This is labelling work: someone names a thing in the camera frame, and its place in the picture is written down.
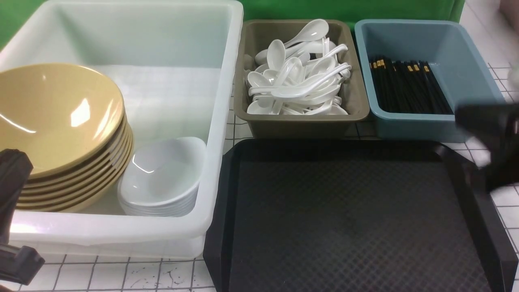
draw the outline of green backdrop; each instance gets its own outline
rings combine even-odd
[[[245,20],[336,19],[353,27],[367,18],[459,21],[464,0],[240,0]],[[0,0],[0,48],[45,0]]]

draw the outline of brown plastic container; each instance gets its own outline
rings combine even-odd
[[[246,70],[256,69],[254,63],[256,54],[268,48],[275,39],[289,41],[308,22],[310,20],[251,20],[243,24],[236,62],[234,112],[237,117],[249,123],[254,138],[343,138],[348,127],[367,118],[370,112],[350,29],[343,22],[327,20],[330,25],[327,37],[336,45],[346,44],[349,49],[338,55],[340,62],[348,62],[352,66],[351,78],[339,92],[339,96],[343,99],[341,106],[349,115],[251,115],[247,113],[251,98],[245,81]]]

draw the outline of countertop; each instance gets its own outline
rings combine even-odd
[[[519,102],[507,80],[510,62],[519,60],[519,37],[498,12],[499,0],[467,0],[461,24],[467,29],[502,94],[509,102]],[[234,116],[230,103],[224,150],[234,143],[252,138],[245,121]],[[357,123],[346,133],[346,139],[373,140],[371,121]],[[489,155],[479,141],[447,143],[458,153],[476,162],[488,163]],[[519,183],[492,194],[495,206],[517,252],[519,245]],[[43,255],[47,263],[29,286],[1,282],[12,290],[44,292],[87,291],[161,291],[214,292],[213,283],[202,257],[175,261],[159,258],[123,258],[85,255]],[[519,292],[519,274],[513,291]]]

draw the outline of blue bin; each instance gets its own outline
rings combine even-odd
[[[355,25],[358,54],[377,135],[383,139],[465,142],[454,115],[389,113],[378,106],[369,58],[428,61],[454,109],[464,103],[504,103],[483,58],[457,23],[432,20],[362,20]]]

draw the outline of tray rim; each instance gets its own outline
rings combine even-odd
[[[247,147],[255,145],[292,145],[323,147],[340,145],[342,150],[375,149],[428,149],[435,153],[445,164],[458,202],[481,261],[492,291],[511,292],[515,272],[519,262],[515,250],[501,223],[497,209],[488,193],[484,176],[477,166],[449,147],[434,141],[351,141],[351,140],[243,140],[224,155],[218,196],[213,223],[206,234],[203,257],[218,292],[229,291],[230,268],[232,260],[232,241],[234,235],[234,213],[236,207],[236,188],[232,188],[232,178],[238,177],[237,167],[241,155]]]

